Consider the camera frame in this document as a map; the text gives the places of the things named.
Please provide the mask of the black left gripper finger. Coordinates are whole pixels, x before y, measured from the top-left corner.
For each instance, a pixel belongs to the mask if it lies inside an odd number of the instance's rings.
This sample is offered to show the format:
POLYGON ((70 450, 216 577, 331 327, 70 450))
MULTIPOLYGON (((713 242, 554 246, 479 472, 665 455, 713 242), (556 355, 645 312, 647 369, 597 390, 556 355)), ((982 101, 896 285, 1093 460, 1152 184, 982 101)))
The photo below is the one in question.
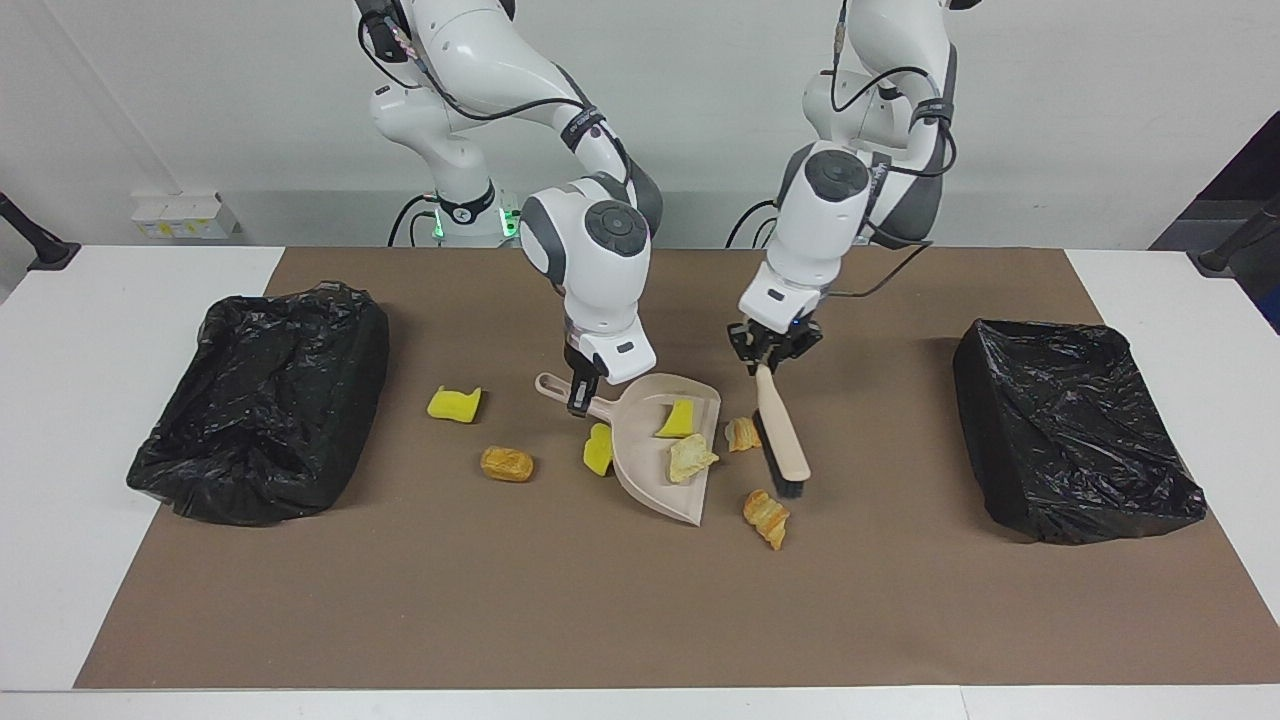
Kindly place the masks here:
POLYGON ((765 328, 755 322, 737 322, 727 325, 727 336, 748 374, 755 375, 765 360, 765 328))
POLYGON ((774 345, 774 366, 791 359, 801 357, 808 350, 823 340, 823 332, 817 322, 795 322, 777 338, 774 345))

